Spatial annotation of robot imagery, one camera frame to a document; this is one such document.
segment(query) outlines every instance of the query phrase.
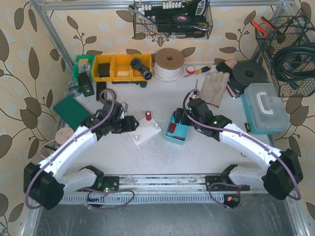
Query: box handle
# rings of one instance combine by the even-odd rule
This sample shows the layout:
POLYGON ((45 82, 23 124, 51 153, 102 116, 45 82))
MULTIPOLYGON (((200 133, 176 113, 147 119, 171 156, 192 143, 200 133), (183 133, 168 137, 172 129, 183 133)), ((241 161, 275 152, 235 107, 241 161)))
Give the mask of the box handle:
POLYGON ((257 93, 257 100, 258 100, 259 107, 260 107, 260 109, 262 110, 263 113, 268 114, 268 115, 273 115, 274 112, 272 110, 267 111, 264 108, 264 105, 262 104, 262 101, 261 101, 261 96, 263 96, 263 95, 267 95, 267 93, 266 92, 258 92, 257 93))

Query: green mat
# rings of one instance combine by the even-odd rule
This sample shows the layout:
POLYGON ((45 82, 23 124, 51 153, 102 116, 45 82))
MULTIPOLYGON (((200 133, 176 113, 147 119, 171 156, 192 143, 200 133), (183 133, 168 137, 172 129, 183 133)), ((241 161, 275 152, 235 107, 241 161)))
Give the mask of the green mat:
POLYGON ((91 115, 70 96, 54 106, 54 110, 74 131, 86 117, 91 115))

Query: transparent lid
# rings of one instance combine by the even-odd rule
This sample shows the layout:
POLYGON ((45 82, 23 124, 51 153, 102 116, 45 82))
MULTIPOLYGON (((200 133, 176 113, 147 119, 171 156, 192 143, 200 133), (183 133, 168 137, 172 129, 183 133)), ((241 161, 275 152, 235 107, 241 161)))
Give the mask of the transparent lid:
POLYGON ((286 129, 289 126, 288 115, 272 83, 250 84, 245 93, 257 128, 286 129))

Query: robotic arm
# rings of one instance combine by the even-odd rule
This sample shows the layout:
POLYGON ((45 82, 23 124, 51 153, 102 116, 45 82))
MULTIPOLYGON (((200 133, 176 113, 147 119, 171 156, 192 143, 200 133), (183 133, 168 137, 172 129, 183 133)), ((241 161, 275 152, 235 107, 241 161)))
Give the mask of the robotic arm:
MULTIPOLYGON (((232 123, 230 119, 222 115, 214 116, 206 102, 201 98, 190 98, 188 102, 189 110, 186 110, 186 99, 187 97, 184 100, 182 109, 182 114, 184 115, 179 116, 178 114, 181 112, 178 109, 174 113, 175 122, 181 120, 182 124, 194 126, 200 133, 226 143, 251 158, 262 168, 264 175, 261 177, 261 181, 270 195, 279 200, 284 200, 295 187, 288 171, 276 157, 279 157, 287 165, 296 183, 303 179, 300 163, 295 152, 290 149, 281 151, 275 147, 268 146, 244 132, 236 124, 232 123), (203 124, 211 126, 212 129, 204 127, 203 124)), ((237 183, 235 182, 235 184, 248 183, 246 179, 238 179, 237 183)))
POLYGON ((52 155, 39 162, 37 165, 31 162, 24 168, 25 193, 31 180, 39 171, 41 171, 41 173, 31 187, 29 196, 46 209, 55 207, 62 197, 70 192, 77 191, 84 187, 91 187, 95 190, 99 189, 98 185, 102 183, 104 173, 96 167, 86 166, 79 172, 70 175, 65 175, 65 172, 82 152, 95 144, 103 135, 107 135, 109 132, 113 134, 130 132, 136 130, 139 126, 135 117, 124 116, 122 104, 115 102, 113 112, 106 122, 83 136, 76 138, 79 134, 87 131, 103 120, 110 111, 111 103, 112 101, 106 101, 101 110, 98 110, 95 115, 87 117, 73 136, 52 155), (62 148, 67 145, 69 146, 59 153, 62 148), (54 161, 51 161, 58 153, 58 157, 54 161))

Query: brown spool top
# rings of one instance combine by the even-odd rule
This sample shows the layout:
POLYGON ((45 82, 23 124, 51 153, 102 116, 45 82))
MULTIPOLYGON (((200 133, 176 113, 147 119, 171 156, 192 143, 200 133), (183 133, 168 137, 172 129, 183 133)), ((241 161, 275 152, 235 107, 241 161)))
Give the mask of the brown spool top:
POLYGON ((173 48, 163 48, 156 53, 156 64, 163 69, 176 70, 184 64, 184 55, 173 48))

